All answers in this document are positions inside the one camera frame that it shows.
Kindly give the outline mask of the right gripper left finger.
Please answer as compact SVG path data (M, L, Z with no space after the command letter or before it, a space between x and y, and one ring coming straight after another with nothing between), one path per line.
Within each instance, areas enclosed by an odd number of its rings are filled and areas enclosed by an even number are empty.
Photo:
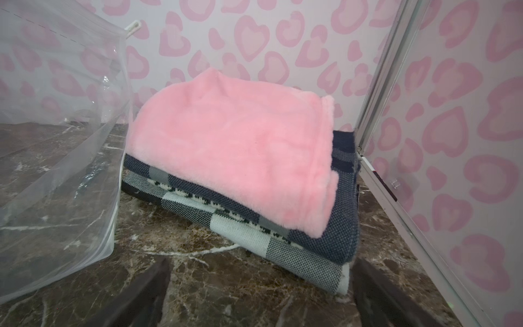
M158 326L170 283L172 266L167 258L156 261L85 326Z

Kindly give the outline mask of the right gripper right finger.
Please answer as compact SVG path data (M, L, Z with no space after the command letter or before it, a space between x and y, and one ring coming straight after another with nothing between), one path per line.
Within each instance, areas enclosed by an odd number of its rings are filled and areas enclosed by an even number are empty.
M352 266L352 288L363 327L442 325L362 258Z

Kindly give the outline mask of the dark blanket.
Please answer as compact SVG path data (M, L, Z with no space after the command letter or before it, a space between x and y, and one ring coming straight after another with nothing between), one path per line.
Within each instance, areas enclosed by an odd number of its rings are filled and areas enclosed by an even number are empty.
M320 238L312 238L302 231L287 229L267 220L283 228L283 231L287 232L287 238L294 244L333 263L345 264L355 257L360 236L357 183L360 161L355 149L353 132L335 131L333 135L332 170L338 174L339 182L328 224ZM125 155L123 166L131 172L156 181L171 183L175 178L178 179L128 154Z

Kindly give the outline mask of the black white houndstooth blanket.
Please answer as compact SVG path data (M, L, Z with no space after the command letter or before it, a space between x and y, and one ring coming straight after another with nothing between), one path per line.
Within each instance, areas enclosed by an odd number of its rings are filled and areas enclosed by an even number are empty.
M220 213L224 213L238 222L248 225L250 228L268 234L269 236L289 245L293 243L287 238L287 232L284 232L283 228L270 223L267 219L263 218L250 208L238 204L234 200L201 185L184 181L179 178L175 178L171 183L156 181L152 178L147 178L147 182L159 186L166 191L174 192L179 196L184 196L195 200L196 202L210 205L212 208L218 209Z

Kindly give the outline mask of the pink blanket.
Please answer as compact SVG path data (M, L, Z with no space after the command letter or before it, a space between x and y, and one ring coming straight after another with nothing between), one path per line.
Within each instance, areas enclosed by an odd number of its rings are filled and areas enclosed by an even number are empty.
M335 101L207 69L141 107L126 151L269 221L319 238L330 219Z

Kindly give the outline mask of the clear plastic vacuum bag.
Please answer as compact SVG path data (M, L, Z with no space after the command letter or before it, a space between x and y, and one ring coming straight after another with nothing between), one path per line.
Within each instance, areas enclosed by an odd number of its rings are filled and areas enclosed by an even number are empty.
M1 302L113 251L129 34L78 1L1 2Z

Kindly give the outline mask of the grey white checked blanket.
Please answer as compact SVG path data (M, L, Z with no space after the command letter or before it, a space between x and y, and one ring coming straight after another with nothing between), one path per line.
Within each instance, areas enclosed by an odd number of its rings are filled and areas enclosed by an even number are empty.
M121 187L125 193L139 200L207 227L239 247L284 268L322 290L340 295L346 295L349 291L349 263L335 264L231 213L216 202L134 172L125 174Z

